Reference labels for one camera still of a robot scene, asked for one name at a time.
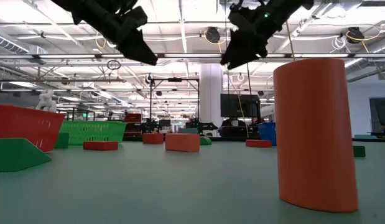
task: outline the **white stuffed toy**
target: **white stuffed toy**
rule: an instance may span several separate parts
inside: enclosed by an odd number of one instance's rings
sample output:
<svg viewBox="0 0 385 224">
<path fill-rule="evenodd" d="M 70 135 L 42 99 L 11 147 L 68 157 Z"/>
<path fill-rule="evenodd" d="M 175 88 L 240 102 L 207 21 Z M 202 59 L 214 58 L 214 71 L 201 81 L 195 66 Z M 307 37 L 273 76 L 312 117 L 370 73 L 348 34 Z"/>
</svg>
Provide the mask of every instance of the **white stuffed toy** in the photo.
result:
<svg viewBox="0 0 385 224">
<path fill-rule="evenodd" d="M 53 90 L 44 90 L 39 95 L 39 104 L 36 106 L 37 110 L 43 108 L 44 111 L 57 112 L 57 103 L 52 100 L 54 91 Z"/>
</svg>

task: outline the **wall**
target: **wall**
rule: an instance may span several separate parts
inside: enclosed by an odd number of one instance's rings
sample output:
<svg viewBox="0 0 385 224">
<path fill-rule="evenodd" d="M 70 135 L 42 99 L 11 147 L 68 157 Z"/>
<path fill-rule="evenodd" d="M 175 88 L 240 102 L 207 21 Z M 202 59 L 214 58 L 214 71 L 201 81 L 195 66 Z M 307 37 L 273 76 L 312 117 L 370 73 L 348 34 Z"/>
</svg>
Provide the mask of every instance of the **wall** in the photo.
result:
<svg viewBox="0 0 385 224">
<path fill-rule="evenodd" d="M 350 105 L 351 130 L 353 136 L 355 134 L 366 134 L 371 131 L 369 98 L 372 97 L 385 97 L 385 84 L 348 84 L 348 101 Z"/>
<path fill-rule="evenodd" d="M 0 93 L 0 105 L 15 105 L 35 108 L 39 103 L 39 96 L 30 93 L 20 93 L 21 97 L 13 96 L 12 93 Z"/>
</svg>

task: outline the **green wedge block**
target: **green wedge block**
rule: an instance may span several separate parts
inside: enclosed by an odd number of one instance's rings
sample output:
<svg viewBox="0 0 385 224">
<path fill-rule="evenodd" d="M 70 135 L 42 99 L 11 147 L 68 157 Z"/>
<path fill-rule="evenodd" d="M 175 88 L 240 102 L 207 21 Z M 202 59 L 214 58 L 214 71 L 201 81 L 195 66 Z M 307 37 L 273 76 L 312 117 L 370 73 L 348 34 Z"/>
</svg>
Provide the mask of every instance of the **green wedge block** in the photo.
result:
<svg viewBox="0 0 385 224">
<path fill-rule="evenodd" d="M 365 146 L 354 146 L 354 157 L 365 157 Z"/>
<path fill-rule="evenodd" d="M 14 172 L 50 162 L 44 154 L 26 139 L 0 139 L 0 172 Z"/>
<path fill-rule="evenodd" d="M 200 137 L 200 145 L 201 146 L 210 146 L 211 140 L 208 137 Z"/>
<path fill-rule="evenodd" d="M 58 134 L 57 142 L 54 149 L 68 149 L 69 146 L 69 133 Z"/>
</svg>

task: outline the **red foam block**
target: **red foam block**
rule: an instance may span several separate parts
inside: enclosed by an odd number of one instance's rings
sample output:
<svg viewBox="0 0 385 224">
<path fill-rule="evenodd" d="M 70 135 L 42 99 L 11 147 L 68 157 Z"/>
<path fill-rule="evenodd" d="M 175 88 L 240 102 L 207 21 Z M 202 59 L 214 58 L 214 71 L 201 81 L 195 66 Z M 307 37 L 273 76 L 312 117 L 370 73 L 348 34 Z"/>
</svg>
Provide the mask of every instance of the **red foam block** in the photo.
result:
<svg viewBox="0 0 385 224">
<path fill-rule="evenodd" d="M 166 134 L 166 150 L 199 152 L 199 134 Z"/>
<path fill-rule="evenodd" d="M 271 141 L 267 140 L 246 140 L 247 147 L 272 147 Z"/>
<path fill-rule="evenodd" d="M 142 135 L 142 143 L 144 144 L 163 144 L 163 134 L 145 133 Z"/>
<path fill-rule="evenodd" d="M 114 151 L 118 150 L 119 143 L 116 141 L 85 141 L 84 150 Z"/>
</svg>

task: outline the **floor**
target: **floor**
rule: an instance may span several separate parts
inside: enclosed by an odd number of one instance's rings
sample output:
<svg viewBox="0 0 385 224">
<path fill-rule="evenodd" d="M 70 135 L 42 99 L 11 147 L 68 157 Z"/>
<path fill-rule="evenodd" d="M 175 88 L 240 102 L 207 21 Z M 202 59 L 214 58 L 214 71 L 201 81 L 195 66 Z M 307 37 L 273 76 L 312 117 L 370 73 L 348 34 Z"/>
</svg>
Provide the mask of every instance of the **floor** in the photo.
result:
<svg viewBox="0 0 385 224">
<path fill-rule="evenodd" d="M 0 173 L 0 223 L 385 223 L 385 143 L 356 159 L 359 211 L 325 213 L 278 196 L 276 149 L 214 142 L 199 153 L 124 142 L 56 150 L 52 162 Z"/>
</svg>

